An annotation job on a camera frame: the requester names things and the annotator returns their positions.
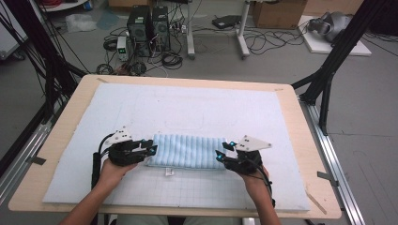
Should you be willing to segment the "white power supply unit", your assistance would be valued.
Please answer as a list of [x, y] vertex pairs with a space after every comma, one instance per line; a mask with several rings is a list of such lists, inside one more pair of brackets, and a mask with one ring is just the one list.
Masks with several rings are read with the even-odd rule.
[[118, 37], [117, 38], [116, 50], [117, 50], [118, 58], [120, 61], [126, 62], [129, 59], [126, 37]]

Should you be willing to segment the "clear plastic bag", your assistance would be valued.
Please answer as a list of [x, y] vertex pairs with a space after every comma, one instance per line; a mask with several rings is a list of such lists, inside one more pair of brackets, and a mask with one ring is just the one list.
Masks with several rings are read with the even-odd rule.
[[88, 32], [97, 28], [96, 23], [90, 15], [72, 14], [66, 17], [66, 24], [69, 33]]

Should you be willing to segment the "person's leg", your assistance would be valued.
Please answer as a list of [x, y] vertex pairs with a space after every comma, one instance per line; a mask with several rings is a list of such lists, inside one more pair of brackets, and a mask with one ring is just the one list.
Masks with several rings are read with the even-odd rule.
[[237, 217], [187, 217], [184, 225], [241, 225]]
[[119, 216], [117, 225], [168, 225], [167, 217], [161, 216]]

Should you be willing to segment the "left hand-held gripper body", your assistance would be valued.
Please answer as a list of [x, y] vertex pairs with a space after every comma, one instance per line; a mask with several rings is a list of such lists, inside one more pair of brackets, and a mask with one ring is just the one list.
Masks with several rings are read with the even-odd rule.
[[147, 151], [140, 147], [140, 141], [134, 141], [128, 129], [122, 127], [105, 139], [108, 158], [114, 165], [122, 167], [144, 161]]

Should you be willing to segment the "brown cardboard box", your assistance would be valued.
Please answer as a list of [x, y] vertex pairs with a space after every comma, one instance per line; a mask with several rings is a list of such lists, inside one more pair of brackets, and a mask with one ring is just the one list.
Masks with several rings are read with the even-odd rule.
[[253, 21], [258, 28], [296, 29], [308, 0], [277, 0], [256, 2]]

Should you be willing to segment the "narrow black computer tower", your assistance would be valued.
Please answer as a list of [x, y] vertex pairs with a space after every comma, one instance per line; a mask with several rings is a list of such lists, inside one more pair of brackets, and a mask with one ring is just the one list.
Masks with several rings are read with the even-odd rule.
[[155, 44], [158, 51], [167, 52], [170, 47], [168, 7], [156, 6], [152, 10]]

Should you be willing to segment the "white floor board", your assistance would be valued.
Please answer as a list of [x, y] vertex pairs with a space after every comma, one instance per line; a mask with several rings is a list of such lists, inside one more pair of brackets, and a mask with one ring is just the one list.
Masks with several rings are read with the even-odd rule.
[[[304, 41], [310, 53], [329, 54], [332, 50], [331, 44], [316, 32], [308, 31], [307, 25], [314, 16], [302, 16], [298, 22], [298, 29], [304, 37]], [[359, 41], [350, 52], [352, 56], [371, 56], [371, 51]]]

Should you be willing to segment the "white desk leg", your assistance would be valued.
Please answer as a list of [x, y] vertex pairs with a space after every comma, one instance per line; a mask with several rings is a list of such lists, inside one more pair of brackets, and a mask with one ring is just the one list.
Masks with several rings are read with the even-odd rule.
[[188, 57], [191, 60], [195, 59], [195, 49], [194, 49], [194, 41], [193, 41], [193, 33], [192, 33], [192, 19], [193, 19], [193, 10], [192, 10], [192, 0], [187, 0], [187, 53]]
[[242, 14], [241, 14], [240, 27], [237, 30], [237, 41], [238, 41], [239, 47], [241, 49], [241, 57], [243, 59], [247, 58], [250, 55], [246, 40], [244, 38], [244, 31], [245, 31], [246, 21], [247, 21], [248, 14], [249, 14], [249, 9], [250, 9], [250, 1], [244, 0]]

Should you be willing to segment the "person's left hand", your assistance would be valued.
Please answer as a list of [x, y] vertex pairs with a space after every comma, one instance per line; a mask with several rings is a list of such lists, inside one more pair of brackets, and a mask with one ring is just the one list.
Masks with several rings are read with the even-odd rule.
[[124, 175], [135, 167], [136, 164], [117, 166], [110, 159], [106, 159], [102, 165], [98, 185], [104, 190], [111, 191], [118, 186]]

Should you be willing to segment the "blue striped towel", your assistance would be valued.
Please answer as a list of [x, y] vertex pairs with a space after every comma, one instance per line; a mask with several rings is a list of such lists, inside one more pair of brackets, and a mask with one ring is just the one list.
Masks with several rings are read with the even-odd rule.
[[224, 138], [208, 138], [200, 136], [156, 134], [154, 144], [157, 153], [147, 161], [149, 167], [219, 171], [223, 165], [216, 159], [216, 151], [225, 150]]

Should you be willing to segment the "thin wooden stick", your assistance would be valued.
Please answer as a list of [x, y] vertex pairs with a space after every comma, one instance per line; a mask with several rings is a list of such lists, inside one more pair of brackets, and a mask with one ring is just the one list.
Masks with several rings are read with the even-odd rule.
[[310, 199], [310, 201], [324, 214], [326, 215], [328, 212], [327, 210], [316, 200], [316, 198], [309, 193], [308, 191], [306, 191], [306, 195], [307, 197]]

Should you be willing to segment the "black flat case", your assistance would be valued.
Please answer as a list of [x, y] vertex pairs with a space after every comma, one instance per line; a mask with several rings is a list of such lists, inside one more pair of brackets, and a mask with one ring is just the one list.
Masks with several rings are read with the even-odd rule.
[[227, 15], [214, 19], [212, 21], [212, 24], [219, 29], [225, 29], [239, 24], [240, 19], [241, 17], [238, 15]]

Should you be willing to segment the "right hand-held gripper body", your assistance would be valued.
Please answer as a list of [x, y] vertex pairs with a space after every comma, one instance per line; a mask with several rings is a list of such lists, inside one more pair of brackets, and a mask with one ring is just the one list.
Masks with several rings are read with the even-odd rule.
[[252, 174], [263, 166], [260, 150], [271, 147], [266, 141], [245, 135], [239, 142], [236, 142], [235, 152], [237, 157], [225, 157], [224, 167], [227, 170], [241, 173]]

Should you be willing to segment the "person's right hand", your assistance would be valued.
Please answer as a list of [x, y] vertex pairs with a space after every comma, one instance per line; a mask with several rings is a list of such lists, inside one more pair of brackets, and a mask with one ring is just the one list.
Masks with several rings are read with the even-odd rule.
[[268, 193], [263, 177], [268, 176], [268, 171], [263, 168], [262, 171], [256, 171], [253, 174], [242, 174], [240, 177], [243, 179], [245, 188], [251, 197]]

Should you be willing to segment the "person's left leg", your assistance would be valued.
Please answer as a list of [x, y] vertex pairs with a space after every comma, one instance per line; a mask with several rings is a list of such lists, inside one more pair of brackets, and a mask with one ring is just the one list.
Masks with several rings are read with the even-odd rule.
[[161, 216], [119, 216], [117, 225], [168, 225], [167, 217]]

